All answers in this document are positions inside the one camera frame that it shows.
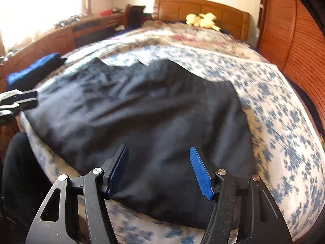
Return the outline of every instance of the window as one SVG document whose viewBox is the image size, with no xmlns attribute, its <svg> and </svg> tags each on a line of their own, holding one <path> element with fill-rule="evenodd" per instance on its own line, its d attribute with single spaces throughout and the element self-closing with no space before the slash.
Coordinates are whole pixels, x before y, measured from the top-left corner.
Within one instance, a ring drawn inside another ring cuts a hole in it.
<svg viewBox="0 0 325 244">
<path fill-rule="evenodd" d="M 5 49 L 37 39 L 58 21 L 82 13 L 84 4 L 84 0 L 0 0 Z"/>
</svg>

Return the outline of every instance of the floral bedsheet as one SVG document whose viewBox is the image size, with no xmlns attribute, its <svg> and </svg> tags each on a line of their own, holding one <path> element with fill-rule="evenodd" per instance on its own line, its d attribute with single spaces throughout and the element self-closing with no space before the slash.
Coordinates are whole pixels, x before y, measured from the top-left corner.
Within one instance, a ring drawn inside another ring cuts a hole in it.
<svg viewBox="0 0 325 244">
<path fill-rule="evenodd" d="M 257 170 L 293 240 L 303 236 L 316 221 L 325 203 L 324 151 L 288 82 L 275 65 L 245 43 L 212 30 L 147 22 L 142 29 L 85 46 L 66 57 L 66 64 L 38 85 L 39 91 L 63 74 L 76 72 L 93 57 L 117 66 L 169 59 L 204 79 L 230 80 L 247 116 Z M 63 173 L 79 176 L 37 137 L 23 113 L 21 124 L 52 182 Z M 156 221 L 114 201 L 106 204 L 120 243 L 194 244 L 200 243 L 204 234 L 204 230 Z M 230 243 L 236 241 L 235 236 L 232 231 Z"/>
</svg>

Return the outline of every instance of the blue floral pattern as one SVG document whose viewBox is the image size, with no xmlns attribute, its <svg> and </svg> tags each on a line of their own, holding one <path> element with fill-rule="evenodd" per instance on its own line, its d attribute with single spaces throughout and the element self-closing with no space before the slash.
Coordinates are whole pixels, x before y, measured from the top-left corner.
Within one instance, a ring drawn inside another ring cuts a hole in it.
<svg viewBox="0 0 325 244">
<path fill-rule="evenodd" d="M 293 240 L 314 224 L 325 202 L 324 151 L 303 105 L 275 65 L 237 58 L 218 51 L 166 44 L 155 30 L 104 40 L 69 53 L 65 66 L 39 85 L 75 72 L 89 59 L 130 66 L 157 59 L 175 61 L 210 81 L 230 80 L 247 116 L 259 175 L 287 222 Z M 54 182 L 58 175 L 79 174 L 37 137 L 24 114 L 21 123 L 43 170 Z M 120 243 L 199 243 L 204 231 L 170 225 L 137 214 L 114 201 L 107 208 Z"/>
</svg>

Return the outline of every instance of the silver bolt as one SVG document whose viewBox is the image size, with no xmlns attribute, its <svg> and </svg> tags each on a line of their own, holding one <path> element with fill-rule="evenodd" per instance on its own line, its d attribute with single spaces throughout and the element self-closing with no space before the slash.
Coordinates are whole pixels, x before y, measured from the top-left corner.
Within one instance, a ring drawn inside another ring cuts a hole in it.
<svg viewBox="0 0 325 244">
<path fill-rule="evenodd" d="M 59 181 L 64 181 L 65 179 L 67 179 L 68 178 L 68 176 L 66 175 L 66 174 L 61 174 L 57 179 L 59 180 Z"/>
<path fill-rule="evenodd" d="M 259 177 L 258 175 L 253 175 L 253 180 L 255 182 L 259 182 L 261 180 L 261 177 Z"/>
<path fill-rule="evenodd" d="M 227 171 L 224 170 L 224 169 L 219 169 L 219 170 L 217 171 L 217 173 L 218 173 L 219 175 L 226 175 L 226 174 L 227 174 Z"/>
<path fill-rule="evenodd" d="M 93 174 L 100 174 L 100 173 L 101 173 L 101 168 L 93 169 Z"/>
</svg>

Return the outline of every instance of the yellow stuffed toy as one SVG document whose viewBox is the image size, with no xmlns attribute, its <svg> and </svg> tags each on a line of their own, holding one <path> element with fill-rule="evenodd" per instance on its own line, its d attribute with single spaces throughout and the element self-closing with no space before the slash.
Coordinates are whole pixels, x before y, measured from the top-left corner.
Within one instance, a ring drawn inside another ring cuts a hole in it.
<svg viewBox="0 0 325 244">
<path fill-rule="evenodd" d="M 209 28 L 214 29 L 215 31 L 220 31 L 220 27 L 217 27 L 214 23 L 214 20 L 217 19 L 213 14 L 189 14 L 186 17 L 186 23 L 190 26 L 195 27 L 202 27 L 202 28 Z"/>
</svg>

